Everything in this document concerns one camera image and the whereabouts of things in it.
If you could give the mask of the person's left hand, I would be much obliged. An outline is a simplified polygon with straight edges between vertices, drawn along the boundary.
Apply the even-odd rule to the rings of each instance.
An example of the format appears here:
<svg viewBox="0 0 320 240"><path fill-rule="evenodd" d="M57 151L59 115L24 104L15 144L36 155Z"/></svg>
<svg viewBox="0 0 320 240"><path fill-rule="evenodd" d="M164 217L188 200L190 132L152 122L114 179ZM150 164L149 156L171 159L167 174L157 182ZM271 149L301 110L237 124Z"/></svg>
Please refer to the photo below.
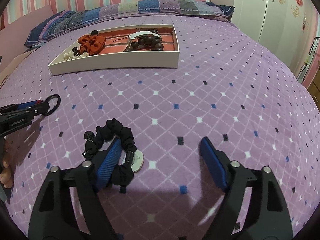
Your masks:
<svg viewBox="0 0 320 240"><path fill-rule="evenodd" d="M9 151L10 145L6 140L4 140L2 157L3 171L1 172L1 183L6 189L12 188L14 184L11 168L11 156L9 154Z"/></svg>

